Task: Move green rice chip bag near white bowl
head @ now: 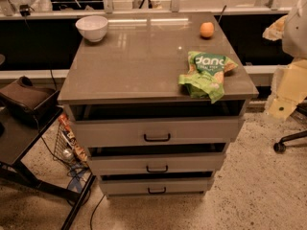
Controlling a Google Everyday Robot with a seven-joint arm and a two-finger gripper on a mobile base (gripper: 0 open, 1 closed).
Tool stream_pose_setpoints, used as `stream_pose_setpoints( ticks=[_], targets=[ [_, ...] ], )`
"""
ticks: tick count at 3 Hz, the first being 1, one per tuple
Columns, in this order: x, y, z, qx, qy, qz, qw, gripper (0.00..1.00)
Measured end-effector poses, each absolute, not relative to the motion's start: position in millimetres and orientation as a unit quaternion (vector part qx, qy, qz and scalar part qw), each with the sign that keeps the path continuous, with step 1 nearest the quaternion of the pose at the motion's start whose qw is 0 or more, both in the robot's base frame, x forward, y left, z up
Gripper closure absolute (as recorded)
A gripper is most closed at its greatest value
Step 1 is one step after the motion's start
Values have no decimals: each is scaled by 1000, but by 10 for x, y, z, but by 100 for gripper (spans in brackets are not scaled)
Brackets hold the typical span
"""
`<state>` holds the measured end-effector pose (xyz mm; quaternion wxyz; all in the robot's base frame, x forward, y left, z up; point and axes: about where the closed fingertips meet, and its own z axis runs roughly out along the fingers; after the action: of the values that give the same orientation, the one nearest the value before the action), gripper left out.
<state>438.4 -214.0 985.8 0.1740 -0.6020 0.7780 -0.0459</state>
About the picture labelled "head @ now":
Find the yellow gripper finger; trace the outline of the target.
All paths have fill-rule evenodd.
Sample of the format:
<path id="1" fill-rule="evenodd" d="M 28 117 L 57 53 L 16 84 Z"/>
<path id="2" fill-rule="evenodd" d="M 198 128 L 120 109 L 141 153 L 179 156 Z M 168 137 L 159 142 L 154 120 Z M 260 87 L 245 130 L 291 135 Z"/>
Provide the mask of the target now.
<path id="1" fill-rule="evenodd" d="M 268 28 L 265 29 L 262 36 L 271 41 L 279 40 L 283 37 L 285 21 L 287 16 L 284 15 L 273 22 Z"/>
<path id="2" fill-rule="evenodd" d="M 286 67 L 277 68 L 271 91 L 265 113 L 277 120 L 286 120 L 307 98 L 307 60 L 294 60 Z"/>

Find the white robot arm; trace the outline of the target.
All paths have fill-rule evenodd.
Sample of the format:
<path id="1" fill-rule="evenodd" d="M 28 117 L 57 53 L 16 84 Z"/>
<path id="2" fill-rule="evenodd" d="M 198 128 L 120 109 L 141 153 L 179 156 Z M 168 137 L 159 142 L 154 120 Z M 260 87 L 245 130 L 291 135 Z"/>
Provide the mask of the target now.
<path id="1" fill-rule="evenodd" d="M 273 22 L 264 32 L 268 40 L 282 40 L 282 50 L 293 57 L 278 67 L 272 77 L 265 113 L 286 120 L 307 97 L 307 0 L 298 0 L 291 11 Z"/>

